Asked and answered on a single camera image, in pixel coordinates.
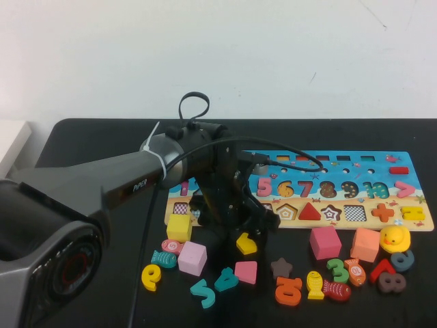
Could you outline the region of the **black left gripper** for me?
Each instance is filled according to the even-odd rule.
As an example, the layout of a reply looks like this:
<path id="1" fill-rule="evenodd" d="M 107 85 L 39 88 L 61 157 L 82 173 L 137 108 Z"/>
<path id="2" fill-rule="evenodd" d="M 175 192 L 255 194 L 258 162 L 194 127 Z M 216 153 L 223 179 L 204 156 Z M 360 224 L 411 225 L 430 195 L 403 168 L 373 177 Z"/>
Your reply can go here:
<path id="1" fill-rule="evenodd" d="M 201 226 L 224 232 L 221 254 L 227 260 L 240 254 L 236 245 L 240 231 L 254 236 L 256 245 L 264 249 L 269 233 L 279 228 L 279 216 L 267 209 L 249 186 L 255 166 L 267 162 L 263 154 L 219 146 L 212 168 L 195 175 L 201 194 L 192 196 L 189 205 L 200 212 Z"/>

